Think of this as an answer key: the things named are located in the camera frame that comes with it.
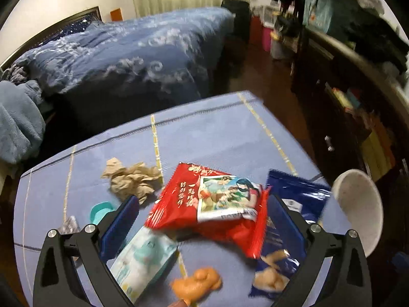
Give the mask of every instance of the table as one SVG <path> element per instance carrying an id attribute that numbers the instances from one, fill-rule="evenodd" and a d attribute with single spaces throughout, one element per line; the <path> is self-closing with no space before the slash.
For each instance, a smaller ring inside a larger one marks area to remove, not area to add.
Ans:
<path id="1" fill-rule="evenodd" d="M 250 92 L 239 92 L 196 101 L 146 116 L 107 130 L 66 149 L 23 174 L 14 210 L 14 244 L 24 294 L 32 306 L 36 265 L 46 233 L 75 216 L 82 228 L 89 223 L 93 205 L 119 200 L 101 179 L 106 161 L 112 157 L 124 165 L 144 161 L 157 165 L 167 183 L 179 162 L 189 162 L 265 183 L 269 169 L 278 169 L 312 179 L 320 172 L 281 123 Z M 146 202 L 128 234 L 128 241 L 143 225 L 152 202 Z M 331 198 L 323 217 L 328 232 L 350 228 L 346 216 Z M 168 284 L 201 266 L 220 270 L 223 287 L 211 294 L 202 307 L 226 305 L 269 307 L 264 297 L 248 298 L 254 263 L 233 246 L 207 240 L 184 242 L 181 257 L 156 285 L 143 294 L 140 306 L 167 306 L 175 301 Z M 324 282 L 329 260 L 324 262 L 305 306 L 312 304 Z M 78 268 L 89 300 L 101 303 L 83 266 Z"/>

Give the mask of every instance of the red snack package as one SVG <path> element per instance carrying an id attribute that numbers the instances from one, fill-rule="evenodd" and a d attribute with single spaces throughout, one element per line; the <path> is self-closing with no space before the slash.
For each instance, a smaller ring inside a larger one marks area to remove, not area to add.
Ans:
<path id="1" fill-rule="evenodd" d="M 267 220 L 268 191 L 248 179 L 194 164 L 180 163 L 145 226 L 189 227 L 206 238 L 236 243 L 258 258 Z"/>

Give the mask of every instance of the white and teal package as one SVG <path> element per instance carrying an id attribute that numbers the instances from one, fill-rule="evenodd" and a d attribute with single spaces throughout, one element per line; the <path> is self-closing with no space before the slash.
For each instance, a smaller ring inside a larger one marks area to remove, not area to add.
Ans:
<path id="1" fill-rule="evenodd" d="M 177 244 L 166 235 L 142 227 L 111 266 L 111 273 L 134 303 L 149 283 L 158 279 Z"/>

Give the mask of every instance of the dark blue plastic bag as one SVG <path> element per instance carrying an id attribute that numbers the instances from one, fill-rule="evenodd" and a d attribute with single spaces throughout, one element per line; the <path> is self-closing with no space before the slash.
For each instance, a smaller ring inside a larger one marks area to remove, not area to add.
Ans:
<path id="1" fill-rule="evenodd" d="M 331 191 L 321 184 L 276 170 L 269 172 L 267 187 L 271 187 L 267 227 L 249 296 L 264 295 L 275 300 L 305 259 L 303 237 L 275 195 L 290 210 L 300 212 L 305 221 L 315 223 Z"/>

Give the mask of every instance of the white label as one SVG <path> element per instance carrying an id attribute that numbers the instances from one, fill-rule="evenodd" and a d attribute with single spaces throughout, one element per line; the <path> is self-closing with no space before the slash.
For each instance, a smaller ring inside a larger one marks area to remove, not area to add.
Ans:
<path id="1" fill-rule="evenodd" d="M 297 211 L 301 213 L 301 209 L 303 208 L 303 205 L 301 203 L 290 199 L 283 199 L 283 202 L 291 211 Z"/>

